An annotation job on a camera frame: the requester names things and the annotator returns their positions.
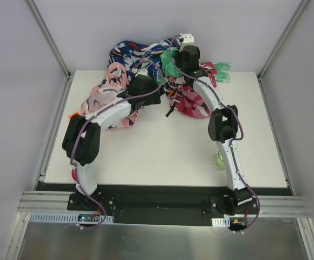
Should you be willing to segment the blue patterned cloth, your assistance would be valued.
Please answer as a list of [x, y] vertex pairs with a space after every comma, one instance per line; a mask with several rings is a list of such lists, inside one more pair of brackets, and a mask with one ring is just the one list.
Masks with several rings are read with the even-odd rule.
[[133, 41], [121, 41], [109, 52], [108, 64], [118, 62], [126, 69], [128, 80], [132, 81], [134, 74], [133, 69], [141, 60], [151, 61], [153, 64], [141, 64], [139, 68], [146, 68], [148, 75], [156, 82], [160, 82], [162, 77], [165, 77], [162, 71], [162, 63], [160, 55], [167, 49], [171, 54], [171, 47], [179, 49], [181, 42], [179, 39], [171, 42], [169, 38], [164, 39], [158, 43], [146, 45]]

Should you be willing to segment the black cloth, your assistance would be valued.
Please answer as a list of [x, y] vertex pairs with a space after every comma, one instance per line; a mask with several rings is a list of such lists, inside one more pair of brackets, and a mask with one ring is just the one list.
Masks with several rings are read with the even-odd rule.
[[171, 103], [170, 109], [169, 109], [169, 111], [167, 112], [167, 114], [165, 115], [165, 117], [169, 117], [169, 116], [170, 116], [170, 114], [175, 110], [175, 107], [176, 107], [177, 103], [178, 103], [177, 100], [174, 100], [174, 101]]

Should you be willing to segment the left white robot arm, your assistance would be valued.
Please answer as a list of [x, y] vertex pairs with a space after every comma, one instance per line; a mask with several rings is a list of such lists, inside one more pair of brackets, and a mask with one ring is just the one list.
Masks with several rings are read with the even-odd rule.
[[62, 148], [73, 167], [76, 190], [101, 212], [103, 205], [93, 197], [97, 182], [90, 167], [99, 154], [101, 133], [143, 106], [160, 104], [161, 87], [150, 76], [137, 74], [133, 83], [109, 104], [86, 116], [74, 115], [69, 121]]

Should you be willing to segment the light pink bird-print cloth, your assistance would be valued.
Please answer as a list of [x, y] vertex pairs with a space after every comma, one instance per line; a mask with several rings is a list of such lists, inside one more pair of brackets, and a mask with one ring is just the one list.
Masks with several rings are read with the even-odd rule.
[[92, 88], [89, 97], [81, 104], [80, 114], [85, 116], [97, 112], [126, 90], [128, 84], [124, 66], [118, 62], [110, 64], [102, 82]]

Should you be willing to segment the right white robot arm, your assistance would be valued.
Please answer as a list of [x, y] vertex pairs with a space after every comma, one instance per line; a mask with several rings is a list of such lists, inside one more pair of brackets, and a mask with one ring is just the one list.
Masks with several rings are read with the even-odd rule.
[[243, 139], [243, 128], [235, 105], [227, 105], [216, 93], [215, 87], [199, 63], [200, 50], [194, 45], [181, 47], [176, 54], [175, 66], [182, 72], [192, 89], [200, 95], [211, 112], [208, 135], [216, 142], [222, 155], [227, 175], [228, 192], [216, 202], [219, 212], [233, 216], [236, 210], [252, 201], [237, 151], [237, 141]]

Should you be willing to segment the green white cloth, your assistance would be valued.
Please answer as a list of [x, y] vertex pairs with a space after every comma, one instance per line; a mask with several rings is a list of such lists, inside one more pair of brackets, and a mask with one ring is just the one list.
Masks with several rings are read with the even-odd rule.
[[[177, 71], [175, 66], [172, 65], [170, 56], [173, 58], [174, 63], [176, 63], [176, 54], [178, 49], [176, 47], [171, 47], [171, 54], [169, 54], [169, 49], [165, 50], [161, 55], [162, 71], [163, 73], [171, 77], [174, 80], [181, 82], [183, 80], [183, 75]], [[202, 62], [200, 63], [200, 68], [203, 69], [208, 77], [210, 78], [212, 85], [217, 82], [229, 83], [230, 82], [230, 69], [231, 64], [229, 62]]]

